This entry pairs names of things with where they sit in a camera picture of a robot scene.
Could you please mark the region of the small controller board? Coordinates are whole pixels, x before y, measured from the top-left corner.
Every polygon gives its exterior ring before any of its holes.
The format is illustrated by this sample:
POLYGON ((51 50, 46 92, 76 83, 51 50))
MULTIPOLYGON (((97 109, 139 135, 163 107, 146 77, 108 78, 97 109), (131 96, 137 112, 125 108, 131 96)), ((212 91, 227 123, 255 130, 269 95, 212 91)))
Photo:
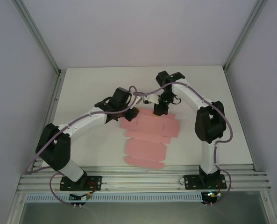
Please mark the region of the small controller board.
POLYGON ((75 194, 69 194, 69 200, 70 201, 87 201, 90 200, 92 196, 92 192, 83 194, 83 195, 75 195, 75 194))
POLYGON ((202 197, 203 197, 204 200, 206 200, 208 198, 216 198, 216 197, 220 197, 220 196, 221 196, 220 191, 202 192, 202 197))

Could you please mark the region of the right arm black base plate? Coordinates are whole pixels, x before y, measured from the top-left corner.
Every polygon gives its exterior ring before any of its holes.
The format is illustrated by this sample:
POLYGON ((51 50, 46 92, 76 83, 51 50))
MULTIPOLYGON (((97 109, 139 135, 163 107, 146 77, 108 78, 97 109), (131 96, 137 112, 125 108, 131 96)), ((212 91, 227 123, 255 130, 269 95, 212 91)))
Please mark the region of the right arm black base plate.
POLYGON ((208 180, 201 180, 199 175, 185 175, 184 176, 186 190, 211 190, 211 189, 226 189, 227 183, 224 175, 213 177, 208 180))

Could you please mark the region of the pink paper box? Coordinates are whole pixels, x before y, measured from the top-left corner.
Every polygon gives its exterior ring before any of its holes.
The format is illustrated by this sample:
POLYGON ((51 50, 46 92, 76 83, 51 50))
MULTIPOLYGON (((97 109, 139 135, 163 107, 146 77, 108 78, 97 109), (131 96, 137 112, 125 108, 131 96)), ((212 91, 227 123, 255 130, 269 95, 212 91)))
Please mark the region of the pink paper box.
POLYGON ((156 116, 151 110, 139 108, 132 121, 120 119, 120 128, 128 138, 124 161, 130 166, 160 170, 165 166, 167 145, 180 132, 175 114, 156 116))

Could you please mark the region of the aluminium frame leg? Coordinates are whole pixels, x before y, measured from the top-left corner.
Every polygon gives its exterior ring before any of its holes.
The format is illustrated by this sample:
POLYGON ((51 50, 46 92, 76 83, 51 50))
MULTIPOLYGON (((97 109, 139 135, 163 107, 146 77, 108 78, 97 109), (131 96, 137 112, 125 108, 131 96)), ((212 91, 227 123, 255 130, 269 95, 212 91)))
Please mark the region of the aluminium frame leg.
POLYGON ((22 193, 15 194, 5 224, 20 223, 26 198, 27 198, 26 194, 22 194, 22 193))
POLYGON ((269 224, 277 224, 277 202, 271 190, 260 191, 269 224))

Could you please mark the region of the aluminium front rail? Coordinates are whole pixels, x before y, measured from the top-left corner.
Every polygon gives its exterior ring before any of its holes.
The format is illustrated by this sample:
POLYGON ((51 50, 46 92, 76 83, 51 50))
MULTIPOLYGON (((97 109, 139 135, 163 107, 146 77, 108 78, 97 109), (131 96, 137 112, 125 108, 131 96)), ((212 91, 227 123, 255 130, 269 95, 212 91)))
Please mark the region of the aluminium front rail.
MULTIPOLYGON (((166 166, 161 170, 140 167, 84 167, 88 175, 102 177, 101 192, 184 192, 182 185, 184 175, 196 175, 198 166, 166 166)), ((270 182, 265 172, 257 172, 252 165, 224 165, 230 176, 231 191, 268 191, 270 182)), ((20 177, 17 193, 59 192, 61 176, 53 176, 50 169, 20 177)))

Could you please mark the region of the aluminium table side rail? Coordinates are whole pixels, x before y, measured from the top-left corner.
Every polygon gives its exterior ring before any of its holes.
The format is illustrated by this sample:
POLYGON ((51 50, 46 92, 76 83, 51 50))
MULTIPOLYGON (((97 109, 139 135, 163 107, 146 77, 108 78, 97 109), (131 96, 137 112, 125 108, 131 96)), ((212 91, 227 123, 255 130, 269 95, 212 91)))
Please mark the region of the aluminium table side rail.
POLYGON ((228 84, 228 87, 229 87, 229 90, 230 90, 230 93, 231 93, 231 97, 232 97, 233 102, 234 102, 234 106, 235 106, 235 110, 236 110, 236 113, 237 113, 237 117, 239 119, 239 125, 241 127, 241 131, 243 132, 243 137, 244 137, 244 140, 245 140, 245 144, 247 145, 247 149, 248 149, 249 155, 251 157, 251 161, 252 161, 251 164, 252 164, 253 170, 254 171, 258 171, 259 168, 258 168, 258 165, 256 163, 256 158, 255 158, 255 156, 253 154, 253 150, 252 150, 251 143, 249 141, 249 137, 247 136, 247 132, 245 131, 245 127, 244 127, 241 111, 239 109, 238 101, 236 99, 237 97, 234 94, 233 85, 230 82, 230 75, 228 74, 227 70, 224 70, 224 74, 225 74, 225 77, 226 77, 226 80, 227 80, 227 84, 228 84))
POLYGON ((44 118, 43 126, 46 126, 47 124, 52 123, 54 120, 58 100, 64 83, 65 74, 66 74, 66 69, 63 69, 60 71, 59 75, 55 79, 50 101, 48 103, 47 112, 44 118))

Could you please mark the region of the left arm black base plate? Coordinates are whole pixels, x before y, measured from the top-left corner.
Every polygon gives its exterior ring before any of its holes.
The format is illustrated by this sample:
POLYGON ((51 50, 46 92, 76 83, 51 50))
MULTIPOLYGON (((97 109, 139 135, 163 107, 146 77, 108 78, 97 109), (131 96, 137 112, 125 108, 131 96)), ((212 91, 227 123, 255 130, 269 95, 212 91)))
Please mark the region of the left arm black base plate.
POLYGON ((62 177, 60 181, 60 191, 100 191, 102 176, 82 176, 77 182, 73 182, 68 177, 62 177))

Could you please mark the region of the aluminium frame post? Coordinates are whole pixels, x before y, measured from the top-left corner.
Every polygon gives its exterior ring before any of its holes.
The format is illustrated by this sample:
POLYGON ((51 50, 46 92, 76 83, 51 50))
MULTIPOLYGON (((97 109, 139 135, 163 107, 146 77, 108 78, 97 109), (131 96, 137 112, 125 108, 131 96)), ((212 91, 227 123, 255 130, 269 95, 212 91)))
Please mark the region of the aluminium frame post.
POLYGON ((17 12, 19 13, 20 17, 24 21, 25 25, 27 26, 29 32, 33 36, 36 44, 40 48, 42 54, 44 55, 45 59, 51 66, 52 70, 55 72, 57 76, 60 76, 61 70, 56 63, 47 43, 45 42, 38 26, 36 25, 30 11, 28 10, 26 4, 23 0, 11 0, 14 7, 16 8, 17 12))
POLYGON ((256 0, 254 7, 252 8, 239 36, 237 41, 235 42, 225 64, 223 65, 223 70, 225 74, 227 74, 235 59, 237 58, 239 52, 241 51, 246 39, 248 38, 252 28, 254 27, 256 21, 258 20, 262 10, 267 4, 268 0, 256 0))

